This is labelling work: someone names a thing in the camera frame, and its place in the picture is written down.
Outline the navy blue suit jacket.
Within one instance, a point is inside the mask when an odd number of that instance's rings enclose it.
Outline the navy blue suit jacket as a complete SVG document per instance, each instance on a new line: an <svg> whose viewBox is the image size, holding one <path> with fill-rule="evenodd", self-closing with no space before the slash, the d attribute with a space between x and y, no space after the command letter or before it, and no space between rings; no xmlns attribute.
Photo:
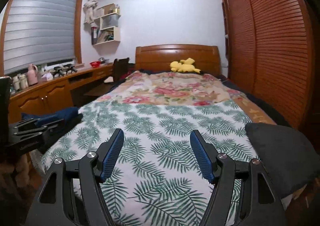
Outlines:
<svg viewBox="0 0 320 226"><path fill-rule="evenodd" d="M44 114L44 115L35 115L35 114L21 114L22 120L35 119L36 124L39 126L48 125L55 121L62 120L65 125L71 123L78 123L83 118L83 114L79 112L77 107L68 107L63 110L59 110L54 113Z"/></svg>

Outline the wooden desk cabinet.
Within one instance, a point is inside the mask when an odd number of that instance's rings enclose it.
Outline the wooden desk cabinet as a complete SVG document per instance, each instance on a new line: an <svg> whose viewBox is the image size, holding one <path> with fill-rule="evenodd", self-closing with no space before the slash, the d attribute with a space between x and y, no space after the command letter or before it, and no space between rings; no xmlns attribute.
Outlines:
<svg viewBox="0 0 320 226"><path fill-rule="evenodd" d="M112 74L112 64L81 68L50 81L41 82L10 97L9 123L22 119L22 113L43 115L74 106L71 91Z"/></svg>

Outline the pink jug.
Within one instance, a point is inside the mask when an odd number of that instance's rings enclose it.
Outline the pink jug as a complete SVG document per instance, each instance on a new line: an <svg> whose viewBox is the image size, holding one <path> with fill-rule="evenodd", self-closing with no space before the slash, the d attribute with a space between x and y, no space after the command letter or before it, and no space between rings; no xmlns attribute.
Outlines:
<svg viewBox="0 0 320 226"><path fill-rule="evenodd" d="M32 86L38 83L37 73L38 73L37 66L33 65L32 63L29 64L28 72L27 72L29 86Z"/></svg>

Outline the dark grey sleeve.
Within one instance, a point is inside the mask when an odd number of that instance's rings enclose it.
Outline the dark grey sleeve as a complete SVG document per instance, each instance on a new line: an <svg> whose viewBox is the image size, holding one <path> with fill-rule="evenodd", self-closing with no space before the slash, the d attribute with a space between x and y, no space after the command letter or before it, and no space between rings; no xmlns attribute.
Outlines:
<svg viewBox="0 0 320 226"><path fill-rule="evenodd" d="M245 131L280 198L319 177L319 155L304 134L265 123L247 123Z"/></svg>

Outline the palm leaf print sheet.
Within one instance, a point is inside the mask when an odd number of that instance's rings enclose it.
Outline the palm leaf print sheet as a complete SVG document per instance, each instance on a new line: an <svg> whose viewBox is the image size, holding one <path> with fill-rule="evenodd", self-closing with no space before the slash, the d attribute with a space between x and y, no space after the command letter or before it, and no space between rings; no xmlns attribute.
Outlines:
<svg viewBox="0 0 320 226"><path fill-rule="evenodd" d="M117 225L198 225L213 186L190 145L198 130L232 159L257 157L246 136L251 120L232 100L208 106L164 106L94 101L80 109L81 123L41 156L40 168L56 158L79 159L108 141L116 128L124 145L101 190Z"/></svg>

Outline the red bowl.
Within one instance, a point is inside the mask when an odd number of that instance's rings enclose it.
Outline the red bowl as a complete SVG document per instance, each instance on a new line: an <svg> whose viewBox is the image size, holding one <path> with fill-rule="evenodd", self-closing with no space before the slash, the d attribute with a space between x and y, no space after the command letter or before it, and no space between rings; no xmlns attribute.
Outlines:
<svg viewBox="0 0 320 226"><path fill-rule="evenodd" d="M92 68L98 68L101 64L100 61L93 61L89 63Z"/></svg>

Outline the grey window blind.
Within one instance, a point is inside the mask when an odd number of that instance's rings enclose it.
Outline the grey window blind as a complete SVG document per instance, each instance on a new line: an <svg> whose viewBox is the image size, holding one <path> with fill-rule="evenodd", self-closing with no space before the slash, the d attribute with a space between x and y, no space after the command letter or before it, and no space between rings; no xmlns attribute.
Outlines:
<svg viewBox="0 0 320 226"><path fill-rule="evenodd" d="M74 59L75 11L76 0L13 0L4 32L4 73Z"/></svg>

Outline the dark wooden chair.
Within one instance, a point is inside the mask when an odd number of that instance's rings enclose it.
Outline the dark wooden chair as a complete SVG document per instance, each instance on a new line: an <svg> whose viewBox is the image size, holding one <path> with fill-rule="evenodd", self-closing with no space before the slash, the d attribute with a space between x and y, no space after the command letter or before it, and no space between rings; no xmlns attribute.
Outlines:
<svg viewBox="0 0 320 226"><path fill-rule="evenodd" d="M93 82L93 85L89 86L89 90L85 92L84 96L98 98L108 93L121 77L129 72L129 60L130 58L115 59L111 75Z"/></svg>

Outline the floral quilt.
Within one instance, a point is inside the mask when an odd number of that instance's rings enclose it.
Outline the floral quilt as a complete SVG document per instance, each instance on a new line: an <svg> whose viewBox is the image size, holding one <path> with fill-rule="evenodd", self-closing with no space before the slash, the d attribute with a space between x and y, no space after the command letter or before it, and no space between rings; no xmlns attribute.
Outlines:
<svg viewBox="0 0 320 226"><path fill-rule="evenodd" d="M135 71L98 101L125 104L207 106L232 100L254 123L275 124L245 93L224 85L211 74Z"/></svg>

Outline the white tied curtain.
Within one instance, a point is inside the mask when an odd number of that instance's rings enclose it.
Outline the white tied curtain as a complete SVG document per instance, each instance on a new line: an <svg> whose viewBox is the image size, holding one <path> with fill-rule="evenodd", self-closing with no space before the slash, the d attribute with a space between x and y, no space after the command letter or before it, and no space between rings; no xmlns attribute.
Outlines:
<svg viewBox="0 0 320 226"><path fill-rule="evenodd" d="M85 21L86 24L91 24L94 22L94 10L98 5L98 0L88 0L84 6L83 11L85 14Z"/></svg>

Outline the wooden headboard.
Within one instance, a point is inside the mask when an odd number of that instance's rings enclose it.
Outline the wooden headboard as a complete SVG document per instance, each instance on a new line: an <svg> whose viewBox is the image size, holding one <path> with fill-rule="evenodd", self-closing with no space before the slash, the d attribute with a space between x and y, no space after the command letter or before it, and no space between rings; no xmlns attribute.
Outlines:
<svg viewBox="0 0 320 226"><path fill-rule="evenodd" d="M153 45L136 48L135 69L170 71L173 61L195 60L195 67L213 76L222 74L219 50L205 45Z"/></svg>

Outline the yellow plush toy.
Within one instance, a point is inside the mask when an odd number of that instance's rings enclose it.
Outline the yellow plush toy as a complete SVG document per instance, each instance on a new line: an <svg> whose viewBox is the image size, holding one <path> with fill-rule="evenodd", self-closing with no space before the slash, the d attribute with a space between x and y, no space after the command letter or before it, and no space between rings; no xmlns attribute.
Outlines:
<svg viewBox="0 0 320 226"><path fill-rule="evenodd" d="M170 64L170 69L172 72L179 73L198 73L200 74L201 70L197 69L193 64L195 60L192 58L188 58L187 60L173 61Z"/></svg>

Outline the wooden louvered wardrobe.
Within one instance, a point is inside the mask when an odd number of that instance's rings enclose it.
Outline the wooden louvered wardrobe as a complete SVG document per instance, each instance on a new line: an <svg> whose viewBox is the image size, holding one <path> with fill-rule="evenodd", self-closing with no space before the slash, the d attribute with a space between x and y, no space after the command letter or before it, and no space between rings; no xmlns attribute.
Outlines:
<svg viewBox="0 0 320 226"><path fill-rule="evenodd" d="M228 76L302 129L311 114L314 33L304 0L223 0Z"/></svg>

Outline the white wall shelf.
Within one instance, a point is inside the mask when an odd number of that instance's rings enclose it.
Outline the white wall shelf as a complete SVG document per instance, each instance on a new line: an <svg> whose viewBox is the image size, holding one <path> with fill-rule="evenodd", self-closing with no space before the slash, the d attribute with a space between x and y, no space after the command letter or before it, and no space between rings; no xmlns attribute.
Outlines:
<svg viewBox="0 0 320 226"><path fill-rule="evenodd" d="M108 4L93 10L93 26L91 27L92 45L120 42L119 19L120 6Z"/></svg>

